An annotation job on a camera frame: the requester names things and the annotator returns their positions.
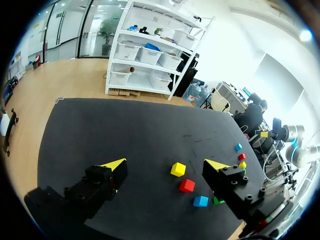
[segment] black table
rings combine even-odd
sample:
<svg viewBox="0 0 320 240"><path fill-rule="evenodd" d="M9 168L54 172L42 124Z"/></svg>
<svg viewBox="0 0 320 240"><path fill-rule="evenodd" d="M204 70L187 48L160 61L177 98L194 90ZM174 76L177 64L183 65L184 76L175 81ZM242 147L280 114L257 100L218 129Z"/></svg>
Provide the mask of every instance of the black table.
<svg viewBox="0 0 320 240"><path fill-rule="evenodd" d="M242 144L240 152L236 144ZM112 201L85 224L122 239L227 239L240 225L226 204L213 204L202 177L204 159L238 164L261 186L261 166L227 113L140 101L73 98L59 101L47 122L38 158L38 185L63 195L92 164L127 159L128 177ZM170 174L174 163L184 176ZM184 179L195 190L178 190ZM195 196L208 207L193 206Z"/></svg>

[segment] ceiling light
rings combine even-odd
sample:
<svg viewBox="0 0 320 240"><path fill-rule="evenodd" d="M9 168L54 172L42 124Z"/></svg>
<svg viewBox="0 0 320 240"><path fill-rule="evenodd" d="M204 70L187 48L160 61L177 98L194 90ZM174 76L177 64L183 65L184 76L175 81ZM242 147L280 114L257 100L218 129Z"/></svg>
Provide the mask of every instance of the ceiling light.
<svg viewBox="0 0 320 240"><path fill-rule="evenodd" d="M299 37L302 42L307 42L312 38L312 34L309 30L303 30Z"/></svg>

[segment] white storage bin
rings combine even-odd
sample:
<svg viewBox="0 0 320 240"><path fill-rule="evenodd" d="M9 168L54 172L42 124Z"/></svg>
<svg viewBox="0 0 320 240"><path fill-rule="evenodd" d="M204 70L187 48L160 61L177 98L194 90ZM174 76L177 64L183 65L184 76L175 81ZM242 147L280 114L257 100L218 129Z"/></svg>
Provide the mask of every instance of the white storage bin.
<svg viewBox="0 0 320 240"><path fill-rule="evenodd" d="M183 59L181 57L172 56L165 52L160 56L159 63L167 69L176 70L182 60Z"/></svg>
<svg viewBox="0 0 320 240"><path fill-rule="evenodd" d="M166 72L152 70L150 75L150 83L154 89L166 89L170 82L172 82L172 79Z"/></svg>
<svg viewBox="0 0 320 240"><path fill-rule="evenodd" d="M130 75L131 75L131 72L125 73L125 72L111 71L110 84L126 85Z"/></svg>
<svg viewBox="0 0 320 240"><path fill-rule="evenodd" d="M141 45L132 41L123 41L118 43L118 59L134 61Z"/></svg>
<svg viewBox="0 0 320 240"><path fill-rule="evenodd" d="M139 52L139 59L142 63L156 65L161 54L163 54L162 51L156 51L142 46L142 49Z"/></svg>
<svg viewBox="0 0 320 240"><path fill-rule="evenodd" d="M188 0L161 0L160 5L173 10L179 10Z"/></svg>
<svg viewBox="0 0 320 240"><path fill-rule="evenodd" d="M174 30L173 40L181 47L190 50L196 42L196 38L184 31Z"/></svg>

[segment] fire extinguisher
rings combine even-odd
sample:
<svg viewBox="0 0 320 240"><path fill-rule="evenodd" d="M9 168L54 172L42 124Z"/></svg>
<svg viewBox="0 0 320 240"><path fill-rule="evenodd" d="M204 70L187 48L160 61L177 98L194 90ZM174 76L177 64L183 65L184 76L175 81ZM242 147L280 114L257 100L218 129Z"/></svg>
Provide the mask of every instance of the fire extinguisher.
<svg viewBox="0 0 320 240"><path fill-rule="evenodd" d="M40 54L36 54L35 55L35 59L37 59L37 57L39 57L38 58L38 67L41 65L41 55Z"/></svg>

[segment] potted plant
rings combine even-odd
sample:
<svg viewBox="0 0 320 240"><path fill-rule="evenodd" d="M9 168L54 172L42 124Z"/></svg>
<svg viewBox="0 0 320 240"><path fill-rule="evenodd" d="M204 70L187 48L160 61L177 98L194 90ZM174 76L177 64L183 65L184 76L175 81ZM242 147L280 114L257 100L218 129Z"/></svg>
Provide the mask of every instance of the potted plant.
<svg viewBox="0 0 320 240"><path fill-rule="evenodd" d="M101 22L99 33L105 39L105 44L102 45L102 55L108 55L111 49L109 44L110 36L112 33L115 33L119 23L120 17L113 16L105 19Z"/></svg>

